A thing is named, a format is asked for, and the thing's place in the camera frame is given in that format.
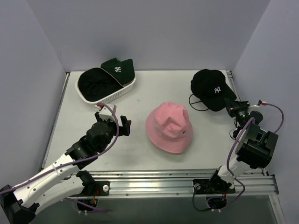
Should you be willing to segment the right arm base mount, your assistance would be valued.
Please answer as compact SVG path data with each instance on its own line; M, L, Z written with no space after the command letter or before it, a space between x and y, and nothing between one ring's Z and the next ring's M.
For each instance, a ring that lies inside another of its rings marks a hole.
M216 169L209 179L194 179L193 180L193 207L200 212L205 211L221 211L228 204L228 194L235 193L235 187L231 183L227 183L218 176L220 168ZM199 209L196 207L194 199L195 195L221 195L221 196L206 196L207 208Z

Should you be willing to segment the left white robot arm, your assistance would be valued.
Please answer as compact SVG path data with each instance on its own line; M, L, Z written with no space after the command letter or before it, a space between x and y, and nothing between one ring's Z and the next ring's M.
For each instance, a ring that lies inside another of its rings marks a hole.
M129 136L131 120L121 116L119 125L95 113L96 123L50 166L29 180L0 190L0 205L11 224L29 224L36 215L67 197L94 193L96 181L83 170L109 150L117 137Z

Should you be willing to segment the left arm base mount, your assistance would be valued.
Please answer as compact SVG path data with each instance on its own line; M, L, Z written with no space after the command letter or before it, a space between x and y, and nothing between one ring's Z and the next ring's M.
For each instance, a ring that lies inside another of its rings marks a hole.
M110 181L96 181L88 171L79 171L75 176L83 182L83 190L75 196L92 197L91 199L71 199L72 202L76 203L78 212L85 215L95 212L108 213L107 210L97 208L97 206L99 196L109 195Z

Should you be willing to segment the black baseball cap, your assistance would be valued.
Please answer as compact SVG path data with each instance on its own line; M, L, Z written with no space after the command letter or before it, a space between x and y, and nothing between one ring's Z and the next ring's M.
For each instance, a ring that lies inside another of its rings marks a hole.
M225 75L219 70L203 69L195 73L191 80L191 92L213 112L226 107L224 99L237 99L226 83Z

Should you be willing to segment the beige bucket hat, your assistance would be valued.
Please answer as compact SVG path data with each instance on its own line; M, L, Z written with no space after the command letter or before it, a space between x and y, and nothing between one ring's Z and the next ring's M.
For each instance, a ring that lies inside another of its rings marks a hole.
M87 101L94 102L122 89L123 87L101 68L92 68L82 73L78 88Z

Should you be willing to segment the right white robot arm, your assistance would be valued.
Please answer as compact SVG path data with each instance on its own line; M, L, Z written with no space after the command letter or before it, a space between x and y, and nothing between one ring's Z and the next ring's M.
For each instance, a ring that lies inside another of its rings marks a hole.
M277 132L265 131L259 124L263 120L256 108L266 105L259 101L251 106L248 101L224 99L226 110L235 119L235 140L226 161L207 181L210 191L226 191L237 177L251 169L265 168L269 165L278 141Z

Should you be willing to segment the pink bucket hat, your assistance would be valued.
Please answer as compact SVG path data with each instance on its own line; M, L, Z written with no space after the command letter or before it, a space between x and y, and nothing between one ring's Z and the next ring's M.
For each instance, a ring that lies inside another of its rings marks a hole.
M173 102L162 103L148 115L145 131L156 147L172 154L183 153L193 138L187 109Z

